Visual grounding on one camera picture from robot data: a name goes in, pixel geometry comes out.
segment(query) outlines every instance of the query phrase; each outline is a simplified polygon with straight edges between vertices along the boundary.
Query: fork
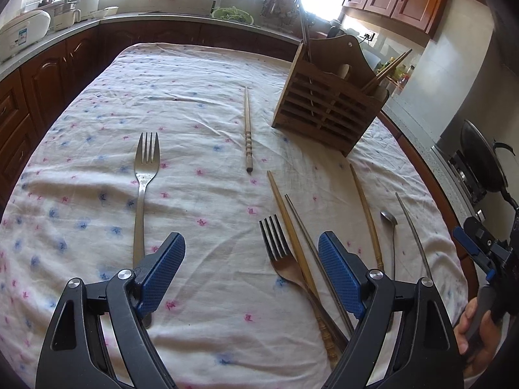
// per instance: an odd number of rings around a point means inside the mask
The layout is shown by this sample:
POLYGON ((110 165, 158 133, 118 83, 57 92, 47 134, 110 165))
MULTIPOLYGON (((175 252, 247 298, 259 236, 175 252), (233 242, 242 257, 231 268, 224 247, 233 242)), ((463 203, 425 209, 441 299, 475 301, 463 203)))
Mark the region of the fork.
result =
POLYGON ((133 229, 133 267, 136 267, 144 258, 144 195, 146 187, 157 175, 160 165, 159 135, 155 133, 155 149, 151 157, 151 141, 153 133, 150 133, 150 149, 148 150, 148 134, 144 139, 144 153, 142 141, 144 133, 141 133, 137 153, 135 154, 135 175, 139 181, 139 198, 135 214, 135 227, 133 229))
POLYGON ((303 279, 303 273, 297 260, 289 249, 289 246, 286 242, 283 230, 281 225, 279 224, 278 216, 274 215, 274 219, 276 221, 276 226, 278 231, 276 231, 276 227, 274 226, 274 221, 272 220, 272 216, 268 217, 271 225, 269 226, 267 218, 263 219, 263 222, 260 221, 261 234, 263 235, 263 241, 265 242, 265 248, 267 249, 268 257, 271 260, 272 266, 276 270, 277 274, 283 279, 299 286, 302 288, 308 296, 308 299, 312 303, 312 305, 318 310, 319 314, 323 322, 328 327, 328 331, 335 342, 339 351, 344 352, 346 346, 348 345, 348 339, 344 336, 339 327, 335 324, 333 319, 330 317, 328 312, 325 310, 319 299, 313 293, 313 291, 308 287, 305 280, 303 279))

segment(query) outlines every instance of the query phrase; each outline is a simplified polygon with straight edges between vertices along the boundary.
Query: human hand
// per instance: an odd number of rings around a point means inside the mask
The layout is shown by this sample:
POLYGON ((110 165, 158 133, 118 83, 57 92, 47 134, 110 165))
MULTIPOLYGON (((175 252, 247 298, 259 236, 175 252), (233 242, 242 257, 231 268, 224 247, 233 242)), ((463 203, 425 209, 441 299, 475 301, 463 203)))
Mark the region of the human hand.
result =
MULTIPOLYGON (((458 350, 461 355, 465 354, 469 348, 469 343, 466 340, 465 333, 469 330, 476 309, 477 298, 473 298, 466 305, 465 311, 461 314, 459 323, 454 328, 454 336, 456 337, 458 350)), ((475 376, 485 370, 496 353, 499 340, 501 339, 501 331, 492 321, 490 310, 488 310, 481 319, 479 336, 483 342, 483 348, 474 353, 474 355, 469 359, 469 362, 463 371, 464 378, 475 376)))

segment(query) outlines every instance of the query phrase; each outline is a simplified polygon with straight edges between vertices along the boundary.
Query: bowl of vegetables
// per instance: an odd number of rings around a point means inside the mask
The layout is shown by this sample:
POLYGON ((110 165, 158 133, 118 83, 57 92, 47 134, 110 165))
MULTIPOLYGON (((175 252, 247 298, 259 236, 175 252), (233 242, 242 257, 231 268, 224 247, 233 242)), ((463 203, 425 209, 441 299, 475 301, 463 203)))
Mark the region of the bowl of vegetables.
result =
POLYGON ((245 23, 246 25, 254 24, 254 19, 249 13, 236 7, 217 8, 211 13, 211 17, 215 19, 229 20, 229 22, 245 23))

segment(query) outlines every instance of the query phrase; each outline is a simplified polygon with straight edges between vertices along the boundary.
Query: metal spoon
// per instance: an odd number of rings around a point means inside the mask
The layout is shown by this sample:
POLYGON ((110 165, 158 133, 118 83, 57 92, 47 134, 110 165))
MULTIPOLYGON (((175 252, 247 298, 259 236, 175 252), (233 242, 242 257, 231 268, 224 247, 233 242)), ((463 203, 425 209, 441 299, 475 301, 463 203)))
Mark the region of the metal spoon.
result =
POLYGON ((394 280, 394 270, 395 270, 395 267, 394 267, 394 229, 398 225, 398 222, 396 221, 396 218, 394 217, 394 215, 391 214, 390 212, 388 212, 387 210, 381 210, 380 215, 382 216, 383 219, 386 220, 386 222, 388 222, 392 226, 392 232, 391 232, 392 247, 391 247, 391 250, 392 250, 392 253, 393 253, 393 257, 391 259, 391 279, 394 280))

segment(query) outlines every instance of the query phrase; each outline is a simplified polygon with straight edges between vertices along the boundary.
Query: fork tines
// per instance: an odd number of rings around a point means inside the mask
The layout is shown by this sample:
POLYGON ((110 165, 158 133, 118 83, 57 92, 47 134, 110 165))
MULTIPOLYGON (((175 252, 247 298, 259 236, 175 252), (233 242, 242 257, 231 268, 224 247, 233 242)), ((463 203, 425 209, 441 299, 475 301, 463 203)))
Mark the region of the fork tines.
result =
POLYGON ((286 256, 291 256, 292 253, 290 252, 289 246, 286 243, 285 235, 283 233, 283 230, 281 228, 281 225, 278 221, 278 216, 274 214, 274 220, 276 221, 276 226, 278 228, 278 231, 276 230, 276 227, 274 226, 274 221, 272 220, 272 216, 263 219, 260 221, 260 228, 261 228, 261 234, 263 235, 263 241, 265 242, 265 247, 267 248, 268 257, 271 259, 272 262, 275 262, 276 260, 280 260, 286 256))
POLYGON ((153 133, 150 133, 150 149, 148 149, 148 134, 146 133, 146 138, 144 138, 144 152, 142 152, 143 137, 144 133, 141 133, 141 138, 139 139, 139 144, 137 145, 135 161, 142 164, 154 164, 155 162, 159 162, 158 157, 160 156, 160 150, 158 133, 155 133, 155 148, 153 150, 153 157, 151 156, 153 133))

